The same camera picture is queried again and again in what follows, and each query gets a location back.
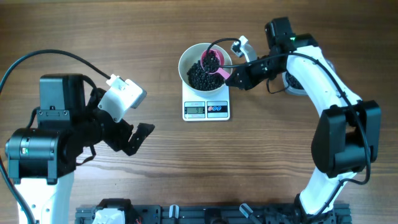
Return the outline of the pink measuring scoop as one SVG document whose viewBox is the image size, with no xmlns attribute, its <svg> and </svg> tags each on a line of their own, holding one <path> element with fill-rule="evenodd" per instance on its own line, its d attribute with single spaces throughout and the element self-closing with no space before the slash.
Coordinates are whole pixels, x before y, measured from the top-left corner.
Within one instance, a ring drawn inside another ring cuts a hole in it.
<svg viewBox="0 0 398 224">
<path fill-rule="evenodd" d="M 202 55 L 201 55 L 201 60 L 200 60 L 200 63 L 201 63 L 202 68 L 203 68 L 203 65 L 202 65 L 203 58 L 205 57 L 205 55 L 206 55 L 209 51 L 214 51 L 216 57 L 217 57 L 218 60 L 220 61 L 220 64 L 219 64 L 219 66 L 218 66 L 217 71 L 216 71 L 215 73 L 209 73 L 209 74 L 219 74 L 219 75 L 221 75 L 221 76 L 223 77 L 224 80 L 226 80 L 226 79 L 230 76 L 230 73 L 228 73 L 228 72 L 225 71 L 223 68 L 221 68 L 221 67 L 224 65 L 224 57 L 223 57 L 223 54 L 221 53 L 221 51 L 219 51 L 219 50 L 213 50 L 213 49 L 205 50 L 205 51 L 202 53 Z"/>
</svg>

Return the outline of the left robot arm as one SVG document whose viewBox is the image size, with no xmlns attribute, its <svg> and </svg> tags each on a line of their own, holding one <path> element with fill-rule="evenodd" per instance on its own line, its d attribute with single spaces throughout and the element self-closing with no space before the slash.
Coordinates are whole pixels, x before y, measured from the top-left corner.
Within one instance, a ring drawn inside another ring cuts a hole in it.
<svg viewBox="0 0 398 224">
<path fill-rule="evenodd" d="M 112 75 L 108 90 L 93 87 L 85 99 L 82 74 L 49 74 L 40 78 L 40 105 L 29 124 L 7 140 L 8 165 L 2 175 L 19 205 L 21 223 L 66 223 L 77 158 L 84 148 L 105 142 L 112 150 L 134 155 L 154 125 L 127 123 L 146 91 L 132 80 Z"/>
</svg>

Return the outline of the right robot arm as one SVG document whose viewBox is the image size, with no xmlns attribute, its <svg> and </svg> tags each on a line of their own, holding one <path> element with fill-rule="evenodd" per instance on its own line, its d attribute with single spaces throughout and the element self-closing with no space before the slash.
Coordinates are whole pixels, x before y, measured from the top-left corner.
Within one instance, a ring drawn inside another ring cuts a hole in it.
<svg viewBox="0 0 398 224">
<path fill-rule="evenodd" d="M 313 36 L 295 34 L 286 17 L 268 22 L 265 33 L 270 52 L 263 57 L 245 38 L 233 42 L 232 51 L 246 62 L 233 67 L 226 84 L 250 90 L 281 73 L 301 84 L 320 117 L 311 144 L 315 169 L 285 217 L 292 223 L 323 222 L 335 213 L 333 203 L 343 187 L 355 183 L 359 172 L 370 174 L 377 159 L 381 109 L 353 93 Z"/>
</svg>

